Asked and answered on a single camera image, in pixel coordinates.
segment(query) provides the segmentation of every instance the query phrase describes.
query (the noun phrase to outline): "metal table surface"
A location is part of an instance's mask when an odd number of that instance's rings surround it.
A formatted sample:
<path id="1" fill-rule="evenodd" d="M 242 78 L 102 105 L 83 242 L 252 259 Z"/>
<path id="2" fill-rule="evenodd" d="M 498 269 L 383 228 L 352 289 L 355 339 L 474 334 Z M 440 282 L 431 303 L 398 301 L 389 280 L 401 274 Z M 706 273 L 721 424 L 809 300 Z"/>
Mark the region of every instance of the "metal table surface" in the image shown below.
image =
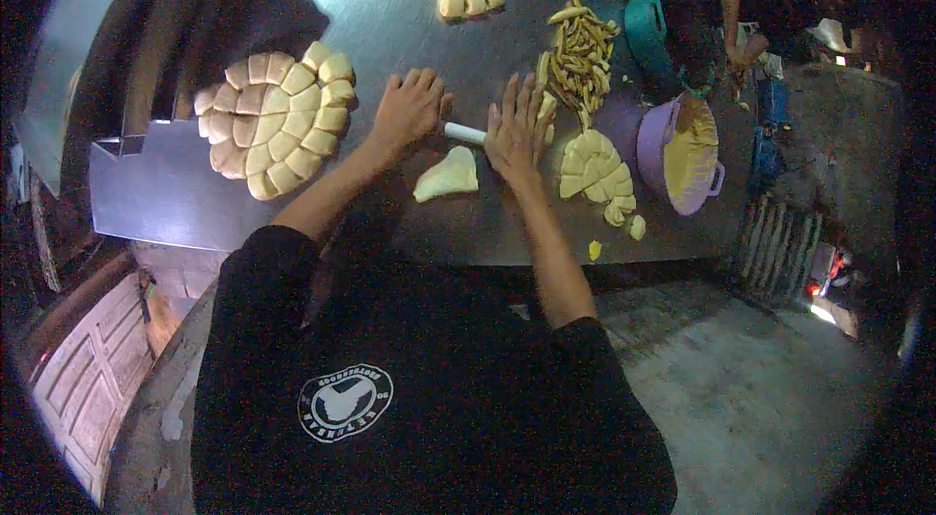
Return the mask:
<path id="1" fill-rule="evenodd" d="M 224 66 L 247 53 L 279 49 L 299 55 L 319 37 L 347 53 L 357 74 L 359 106 L 349 115 L 345 138 L 330 161 L 333 167 L 367 135 L 387 77 L 404 74 L 410 67 L 431 66 L 447 80 L 448 90 L 457 95 L 449 120 L 484 129 L 487 105 L 500 98 L 509 75 L 530 71 L 538 54 L 548 49 L 553 28 L 546 18 L 566 0 L 506 0 L 503 11 L 454 24 L 438 17 L 437 0 L 284 1 L 261 0 L 242 9 L 249 33 L 213 42 L 224 52 L 216 61 L 206 62 L 199 84 L 221 79 Z M 621 22 L 617 0 L 582 1 L 599 17 Z M 307 12 L 316 9 L 317 13 Z M 323 28 L 318 13 L 328 18 L 327 27 Z M 616 80 L 622 74 L 638 79 L 623 39 L 616 41 L 612 71 Z M 617 84 L 594 119 L 595 127 L 614 141 L 635 173 L 637 127 L 645 111 L 636 85 Z M 588 262 L 592 240 L 604 245 L 598 263 L 702 258 L 726 252 L 745 202 L 754 118 L 727 102 L 716 103 L 713 111 L 719 123 L 720 159 L 727 172 L 721 195 L 707 200 L 692 217 L 679 217 L 666 201 L 636 182 L 638 213 L 648 224 L 647 235 L 639 242 L 605 222 L 603 205 L 583 196 L 558 199 L 562 147 L 578 134 L 574 115 L 560 111 L 555 145 L 544 156 L 542 171 L 554 195 L 556 215 L 581 262 Z M 188 121 L 153 123 L 138 156 L 118 159 L 92 147 L 89 175 L 96 230 L 197 248 L 239 247 L 291 196 L 266 203 L 253 200 L 244 181 L 230 181 L 211 170 L 208 150 L 195 123 Z M 415 173 L 441 154 L 423 151 L 409 170 Z M 436 263 L 529 264 L 517 205 L 489 169 L 483 152 L 474 148 L 474 154 L 479 192 L 407 204 L 393 238 L 398 252 Z"/>

